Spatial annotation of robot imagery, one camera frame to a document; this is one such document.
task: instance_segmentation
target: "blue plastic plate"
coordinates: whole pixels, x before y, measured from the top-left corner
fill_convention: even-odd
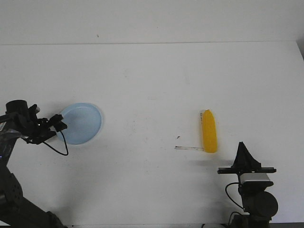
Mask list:
[[[63,121],[67,125],[62,133],[68,144],[83,144],[91,140],[102,126],[102,115],[98,108],[90,103],[75,103],[61,112]]]

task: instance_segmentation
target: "white table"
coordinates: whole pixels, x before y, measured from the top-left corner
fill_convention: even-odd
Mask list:
[[[24,196],[65,224],[227,222],[237,208],[224,187],[237,176],[216,171],[232,164],[239,141],[277,168],[273,222],[304,221],[304,63],[295,42],[0,46],[0,73],[2,114],[14,99],[38,104],[39,117],[76,102],[104,114],[100,134],[68,157],[20,140],[10,159]],[[208,108],[218,152],[175,150],[200,146],[199,111]]]

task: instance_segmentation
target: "light blue plate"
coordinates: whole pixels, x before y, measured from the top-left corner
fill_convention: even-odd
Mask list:
[[[63,121],[67,125],[62,133],[68,144],[83,144],[91,140],[102,126],[102,115],[98,108],[90,103],[75,103],[61,112]]]

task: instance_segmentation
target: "black cable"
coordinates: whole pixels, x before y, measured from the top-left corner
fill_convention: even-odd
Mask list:
[[[232,202],[234,202],[234,203],[235,203],[238,207],[240,207],[241,209],[244,209],[242,206],[240,206],[238,203],[236,203],[236,202],[229,196],[229,194],[228,194],[228,192],[227,192],[227,188],[228,188],[230,185],[233,185],[233,184],[238,184],[238,182],[233,182],[233,183],[230,183],[230,184],[226,185],[226,187],[225,187],[225,192],[226,192],[227,196],[229,197],[229,199],[231,199]]]
[[[229,217],[228,227],[230,227],[230,220],[231,220],[231,217],[232,217],[232,215],[233,215],[234,213],[237,213],[237,214],[243,216],[241,213],[239,213],[239,212],[237,212],[237,211],[233,211],[233,212],[230,214],[230,217]]]
[[[65,142],[65,146],[66,146],[66,153],[62,153],[62,152],[59,152],[58,150],[56,150],[54,147],[52,147],[52,146],[50,146],[49,144],[47,144],[46,142],[43,142],[45,145],[47,145],[49,148],[51,148],[52,150],[54,150],[55,152],[57,152],[57,153],[59,153],[59,154],[61,154],[61,155],[63,155],[63,156],[68,156],[68,149],[67,149],[67,142],[66,142],[66,138],[65,138],[65,136],[63,135],[63,133],[62,133],[62,131],[60,131],[60,133],[61,133],[61,135],[62,135],[62,137],[63,137],[63,140],[64,140],[64,142]]]

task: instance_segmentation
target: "wire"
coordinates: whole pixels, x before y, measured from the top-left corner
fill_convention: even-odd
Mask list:
[[[239,212],[237,212],[237,211],[233,211],[233,212],[230,214],[230,217],[229,217],[228,227],[230,227],[230,220],[231,220],[231,217],[232,217],[232,215],[233,215],[234,213],[237,213],[237,214],[243,216],[241,213],[239,213]]]
[[[47,144],[46,142],[43,142],[45,145],[47,145],[49,148],[51,148],[52,150],[54,150],[55,152],[63,155],[63,156],[68,156],[68,149],[67,149],[67,142],[66,142],[66,138],[65,136],[63,135],[62,131],[60,131],[60,133],[62,134],[62,137],[63,137],[63,140],[65,142],[65,146],[66,146],[66,153],[62,153],[62,152],[59,152],[58,150],[56,150],[54,147],[50,146],[49,144]]]
[[[225,192],[226,192],[227,196],[229,197],[229,199],[231,199],[232,202],[234,202],[234,203],[235,203],[238,207],[240,207],[241,209],[244,209],[242,206],[240,206],[238,203],[236,203],[236,202],[229,196],[229,194],[228,194],[228,192],[227,192],[227,188],[228,188],[230,185],[233,185],[233,184],[238,184],[238,182],[233,182],[233,183],[230,183],[230,184],[226,185],[226,187],[225,187]]]

